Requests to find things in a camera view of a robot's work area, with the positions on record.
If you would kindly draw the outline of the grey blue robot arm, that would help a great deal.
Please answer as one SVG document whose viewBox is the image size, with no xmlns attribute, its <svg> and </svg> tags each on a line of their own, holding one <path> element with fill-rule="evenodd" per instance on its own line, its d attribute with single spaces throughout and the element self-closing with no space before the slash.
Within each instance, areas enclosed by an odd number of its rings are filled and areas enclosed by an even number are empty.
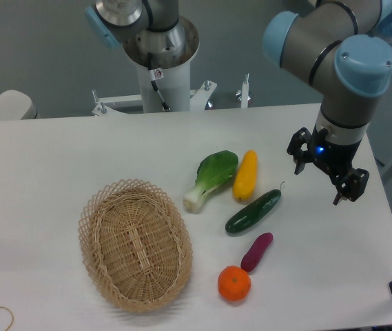
<svg viewBox="0 0 392 331">
<path fill-rule="evenodd" d="M 392 1 L 317 1 L 305 17 L 284 11 L 266 27 L 264 55 L 323 100 L 313 130 L 301 129 L 287 152 L 296 172 L 307 163 L 326 173 L 337 199 L 357 200 L 369 174 L 353 158 L 392 74 L 392 49 L 369 36 Z M 135 64 L 145 112 L 204 110 L 205 88 L 192 94 L 191 60 L 199 38 L 177 1 L 95 1 L 85 15 L 109 48 L 123 47 Z"/>
</svg>

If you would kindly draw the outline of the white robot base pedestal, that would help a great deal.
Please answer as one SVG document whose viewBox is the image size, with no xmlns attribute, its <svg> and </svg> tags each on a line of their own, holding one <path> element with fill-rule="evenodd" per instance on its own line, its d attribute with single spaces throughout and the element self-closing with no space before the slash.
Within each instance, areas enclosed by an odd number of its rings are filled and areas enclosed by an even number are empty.
<svg viewBox="0 0 392 331">
<path fill-rule="evenodd" d="M 136 68 L 140 93 L 98 97 L 93 91 L 96 116 L 127 112 L 135 106 L 144 113 L 203 112 L 214 108 L 211 97 L 217 83 L 209 79 L 190 88 L 191 62 L 199 47 L 198 31 L 185 17 L 168 31 L 143 30 L 122 42 L 127 58 Z"/>
</svg>

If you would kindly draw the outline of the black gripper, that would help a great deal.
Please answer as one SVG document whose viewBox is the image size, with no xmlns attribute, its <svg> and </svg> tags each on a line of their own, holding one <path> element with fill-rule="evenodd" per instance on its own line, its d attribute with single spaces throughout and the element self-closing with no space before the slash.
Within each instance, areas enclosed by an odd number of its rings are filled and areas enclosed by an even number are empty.
<svg viewBox="0 0 392 331">
<path fill-rule="evenodd" d="M 367 170 L 352 168 L 363 137 L 363 126 L 343 128 L 325 117 L 317 117 L 312 136 L 308 129 L 301 128 L 289 142 L 287 153 L 296 165 L 294 174 L 299 175 L 306 164 L 313 162 L 336 187 L 333 205 L 338 205 L 342 199 L 356 201 L 364 194 L 369 180 Z"/>
</svg>

